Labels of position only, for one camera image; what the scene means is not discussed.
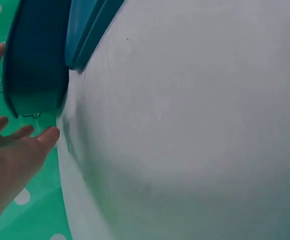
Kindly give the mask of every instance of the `green surface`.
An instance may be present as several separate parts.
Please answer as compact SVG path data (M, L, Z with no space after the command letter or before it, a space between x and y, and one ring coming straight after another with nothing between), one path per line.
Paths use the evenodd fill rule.
M6 40L18 0L0 0L0 42ZM45 127L55 125L52 114L35 114L14 119L7 109L1 85L0 62L0 116L10 123L3 134L9 134L25 124L32 124L37 134ZM57 150L48 156L41 172L0 218L0 240L71 240L66 218Z

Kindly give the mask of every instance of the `hand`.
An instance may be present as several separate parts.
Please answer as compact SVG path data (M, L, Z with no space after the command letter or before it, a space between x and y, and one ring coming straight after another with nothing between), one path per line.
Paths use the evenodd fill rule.
M0 59L5 44L0 44ZM0 117L0 131L8 124ZM50 127L36 137L27 125L9 136L0 135L0 215L9 203L22 191L30 179L41 169L48 153L60 136L56 127Z

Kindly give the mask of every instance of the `teal plastic piece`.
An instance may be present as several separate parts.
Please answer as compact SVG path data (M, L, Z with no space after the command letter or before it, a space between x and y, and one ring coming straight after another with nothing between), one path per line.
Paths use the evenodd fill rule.
M16 118L61 107L69 69L85 69L123 2L19 0L2 74L4 99Z
M69 81L64 54L70 6L70 0L19 1L2 73L4 99L16 118L61 107Z
M83 71L124 0L72 0L65 62Z

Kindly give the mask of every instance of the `teal plastic handle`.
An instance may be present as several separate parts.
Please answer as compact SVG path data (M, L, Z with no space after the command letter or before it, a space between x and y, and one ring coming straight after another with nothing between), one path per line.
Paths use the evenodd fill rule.
M83 71L124 0L72 0L65 49L66 65Z

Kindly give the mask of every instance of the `white vinyl surface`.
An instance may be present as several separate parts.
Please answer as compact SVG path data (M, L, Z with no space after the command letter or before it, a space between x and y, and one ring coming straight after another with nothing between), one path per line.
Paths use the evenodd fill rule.
M290 0L125 0L57 125L74 240L290 240Z

